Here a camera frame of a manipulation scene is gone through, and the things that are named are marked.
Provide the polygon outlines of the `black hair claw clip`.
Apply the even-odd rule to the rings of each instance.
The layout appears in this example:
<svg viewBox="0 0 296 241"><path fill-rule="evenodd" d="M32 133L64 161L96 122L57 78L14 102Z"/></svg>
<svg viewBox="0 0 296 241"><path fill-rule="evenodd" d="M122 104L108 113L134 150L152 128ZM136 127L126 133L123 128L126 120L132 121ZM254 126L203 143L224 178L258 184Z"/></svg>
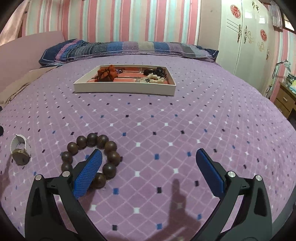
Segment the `black hair claw clip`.
<svg viewBox="0 0 296 241"><path fill-rule="evenodd" d="M161 68L161 67L157 67L154 70L154 74L157 75L160 78L166 78L167 77L165 70L163 68Z"/></svg>

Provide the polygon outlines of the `cream white scrunchie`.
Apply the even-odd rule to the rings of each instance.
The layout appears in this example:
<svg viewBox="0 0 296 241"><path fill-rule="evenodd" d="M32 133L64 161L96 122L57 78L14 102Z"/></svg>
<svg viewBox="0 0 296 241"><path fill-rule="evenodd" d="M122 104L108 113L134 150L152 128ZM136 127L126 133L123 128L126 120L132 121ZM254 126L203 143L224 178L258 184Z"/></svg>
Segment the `cream white scrunchie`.
<svg viewBox="0 0 296 241"><path fill-rule="evenodd" d="M137 80L140 83L157 83L157 84L164 84L166 79L164 77L159 77L155 74L149 74Z"/></svg>

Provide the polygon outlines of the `pink headboard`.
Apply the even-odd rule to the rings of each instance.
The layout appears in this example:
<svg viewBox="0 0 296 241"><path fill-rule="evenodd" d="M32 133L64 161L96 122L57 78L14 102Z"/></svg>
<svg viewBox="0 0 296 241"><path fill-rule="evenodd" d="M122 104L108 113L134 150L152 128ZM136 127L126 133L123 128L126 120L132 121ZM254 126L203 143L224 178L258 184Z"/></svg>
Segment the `pink headboard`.
<svg viewBox="0 0 296 241"><path fill-rule="evenodd" d="M1 91L27 72L41 67L44 51L64 42L61 31L38 33L18 38L1 46Z"/></svg>

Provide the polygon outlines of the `white tray brick pattern liner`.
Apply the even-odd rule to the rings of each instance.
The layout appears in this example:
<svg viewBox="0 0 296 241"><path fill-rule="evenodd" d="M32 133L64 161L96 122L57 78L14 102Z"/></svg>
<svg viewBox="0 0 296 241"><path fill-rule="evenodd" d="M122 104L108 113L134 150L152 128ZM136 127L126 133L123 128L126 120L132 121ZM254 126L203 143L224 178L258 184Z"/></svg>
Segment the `white tray brick pattern liner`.
<svg viewBox="0 0 296 241"><path fill-rule="evenodd" d="M149 83L140 81L144 78L144 71L149 69L157 69L153 65L127 65L115 64L114 68L119 70L118 77L112 82L95 81L95 75L100 68L107 68L108 65L98 65L91 71L80 77L74 82L75 93L131 93L131 94L149 94L149 95L166 95L174 96L176 90L176 82L172 78L170 72L165 66L165 81L163 83Z"/></svg>

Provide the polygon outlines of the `wooden drawer nightstand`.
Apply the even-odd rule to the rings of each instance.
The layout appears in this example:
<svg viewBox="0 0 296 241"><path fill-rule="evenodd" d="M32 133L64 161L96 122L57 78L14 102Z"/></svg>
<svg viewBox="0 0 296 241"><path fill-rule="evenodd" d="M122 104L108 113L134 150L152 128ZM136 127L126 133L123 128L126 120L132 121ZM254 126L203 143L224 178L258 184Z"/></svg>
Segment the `wooden drawer nightstand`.
<svg viewBox="0 0 296 241"><path fill-rule="evenodd" d="M288 120L295 115L295 94L283 83L280 83L274 105Z"/></svg>

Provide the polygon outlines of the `orange scrunchie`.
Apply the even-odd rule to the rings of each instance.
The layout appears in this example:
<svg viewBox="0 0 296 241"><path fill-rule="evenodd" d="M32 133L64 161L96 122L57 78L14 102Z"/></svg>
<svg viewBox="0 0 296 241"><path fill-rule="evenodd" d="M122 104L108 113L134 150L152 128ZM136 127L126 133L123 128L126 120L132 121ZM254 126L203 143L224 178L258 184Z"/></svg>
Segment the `orange scrunchie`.
<svg viewBox="0 0 296 241"><path fill-rule="evenodd" d="M94 79L95 82L113 82L117 77L116 68L113 65L109 65L108 67L99 68Z"/></svg>

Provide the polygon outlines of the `white wardrobe with decals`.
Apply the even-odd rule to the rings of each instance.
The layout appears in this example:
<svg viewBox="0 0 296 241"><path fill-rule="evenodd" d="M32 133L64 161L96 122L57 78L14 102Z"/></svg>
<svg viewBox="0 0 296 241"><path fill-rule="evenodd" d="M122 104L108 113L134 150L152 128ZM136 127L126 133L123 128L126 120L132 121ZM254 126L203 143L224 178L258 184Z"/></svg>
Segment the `white wardrobe with decals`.
<svg viewBox="0 0 296 241"><path fill-rule="evenodd" d="M271 71L274 30L260 1L222 1L217 63L263 92Z"/></svg>

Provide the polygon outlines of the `purple dotted bed cover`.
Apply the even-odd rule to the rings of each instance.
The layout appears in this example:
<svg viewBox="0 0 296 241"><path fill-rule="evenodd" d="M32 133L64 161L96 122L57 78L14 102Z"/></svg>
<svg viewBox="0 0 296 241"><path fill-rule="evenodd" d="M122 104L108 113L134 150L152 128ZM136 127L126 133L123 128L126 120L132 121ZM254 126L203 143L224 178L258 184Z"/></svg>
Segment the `purple dotted bed cover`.
<svg viewBox="0 0 296 241"><path fill-rule="evenodd" d="M165 66L174 96L74 93L98 65ZM1 111L1 204L24 232L37 174L61 174L80 135L107 135L123 160L116 176L80 203L108 240L190 240L214 197L195 161L203 148L238 176L262 176L276 220L295 186L295 129L267 98L214 63L169 56L87 59L53 69Z"/></svg>

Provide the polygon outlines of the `patchwork blue purple pillow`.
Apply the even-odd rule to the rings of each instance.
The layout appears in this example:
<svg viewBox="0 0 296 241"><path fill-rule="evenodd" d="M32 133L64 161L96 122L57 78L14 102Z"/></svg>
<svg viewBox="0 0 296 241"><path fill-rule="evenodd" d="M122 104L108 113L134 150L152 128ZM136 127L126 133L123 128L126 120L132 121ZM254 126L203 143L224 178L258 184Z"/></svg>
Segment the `patchwork blue purple pillow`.
<svg viewBox="0 0 296 241"><path fill-rule="evenodd" d="M215 62L218 50L178 42L96 42L71 39L46 49L39 59L41 66L107 56L119 55L166 55Z"/></svg>

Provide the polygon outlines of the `beige sheet edge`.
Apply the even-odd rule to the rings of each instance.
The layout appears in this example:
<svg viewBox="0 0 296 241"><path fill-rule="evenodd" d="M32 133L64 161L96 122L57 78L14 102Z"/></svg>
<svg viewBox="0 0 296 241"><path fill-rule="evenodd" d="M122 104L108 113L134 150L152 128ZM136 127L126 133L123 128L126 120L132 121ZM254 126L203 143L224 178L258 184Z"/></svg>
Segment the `beige sheet edge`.
<svg viewBox="0 0 296 241"><path fill-rule="evenodd" d="M9 84L3 91L1 91L1 107L4 108L7 106L28 85L55 68L57 67L53 66L30 70L22 78Z"/></svg>

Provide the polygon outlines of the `black scrunchie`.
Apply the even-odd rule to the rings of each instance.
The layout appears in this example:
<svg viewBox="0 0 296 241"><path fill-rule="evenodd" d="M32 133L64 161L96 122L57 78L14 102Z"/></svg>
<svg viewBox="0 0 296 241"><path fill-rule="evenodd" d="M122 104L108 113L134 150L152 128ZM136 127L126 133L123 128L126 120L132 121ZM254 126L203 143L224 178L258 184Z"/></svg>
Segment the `black scrunchie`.
<svg viewBox="0 0 296 241"><path fill-rule="evenodd" d="M148 76L150 74L158 76L158 69L145 69L143 71L144 76Z"/></svg>

